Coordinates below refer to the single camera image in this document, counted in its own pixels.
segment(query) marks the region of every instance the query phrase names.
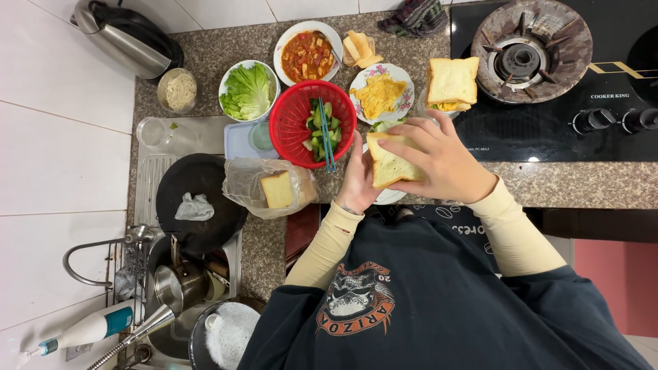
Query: stove knob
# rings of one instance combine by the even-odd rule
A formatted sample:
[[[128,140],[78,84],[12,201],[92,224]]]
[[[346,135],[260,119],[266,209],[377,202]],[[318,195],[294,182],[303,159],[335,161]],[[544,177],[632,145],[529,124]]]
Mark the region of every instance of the stove knob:
[[[574,122],[574,129],[579,134],[587,134],[594,130],[603,130],[617,120],[610,111],[606,109],[593,109],[580,113]]]
[[[645,111],[632,111],[624,118],[624,129],[631,134],[642,130],[655,130],[658,128],[658,109],[646,109]]]

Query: tomato stew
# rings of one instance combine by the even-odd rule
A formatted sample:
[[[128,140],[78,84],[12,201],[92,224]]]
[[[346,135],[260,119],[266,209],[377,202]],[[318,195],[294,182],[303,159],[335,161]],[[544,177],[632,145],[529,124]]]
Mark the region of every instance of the tomato stew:
[[[331,44],[319,31],[302,32],[286,44],[281,56],[282,68],[294,82],[320,80],[334,65],[331,50]]]

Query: blue chopsticks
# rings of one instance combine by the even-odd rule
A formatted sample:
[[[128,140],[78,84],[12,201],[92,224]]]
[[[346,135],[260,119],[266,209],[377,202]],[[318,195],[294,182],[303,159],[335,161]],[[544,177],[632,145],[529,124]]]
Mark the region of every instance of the blue chopsticks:
[[[331,141],[329,141],[329,127],[327,126],[327,118],[324,114],[324,104],[322,98],[318,98],[318,104],[320,105],[320,119],[322,120],[322,143],[324,144],[324,160],[327,165],[327,173],[329,171],[329,158],[331,157],[331,169],[333,172],[336,171],[336,161],[334,160],[334,150],[331,148]]]

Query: black stovetop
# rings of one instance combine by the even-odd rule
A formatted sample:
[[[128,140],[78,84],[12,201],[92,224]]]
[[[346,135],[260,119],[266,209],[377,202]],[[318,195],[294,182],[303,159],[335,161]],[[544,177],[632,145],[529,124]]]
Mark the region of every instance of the black stovetop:
[[[658,78],[634,77],[658,77],[658,1],[561,2],[589,26],[599,72],[589,68],[573,89],[544,103],[508,105],[479,91],[478,103],[454,120],[459,137],[479,161],[658,161],[658,130],[629,134],[621,123],[629,111],[658,108]],[[470,56],[475,31],[505,3],[451,7],[452,58]],[[574,117],[599,108],[618,123],[577,133]]]

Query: beige arm sleeve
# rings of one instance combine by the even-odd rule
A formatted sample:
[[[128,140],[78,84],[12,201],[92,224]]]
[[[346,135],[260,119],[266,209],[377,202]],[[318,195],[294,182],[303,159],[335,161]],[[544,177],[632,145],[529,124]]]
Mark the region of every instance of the beige arm sleeve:
[[[326,290],[363,217],[353,215],[331,202],[331,209],[322,220],[315,238],[292,267],[284,284]]]
[[[567,263],[528,220],[498,177],[494,191],[481,201],[467,204],[480,217],[493,256],[506,277],[543,273]]]

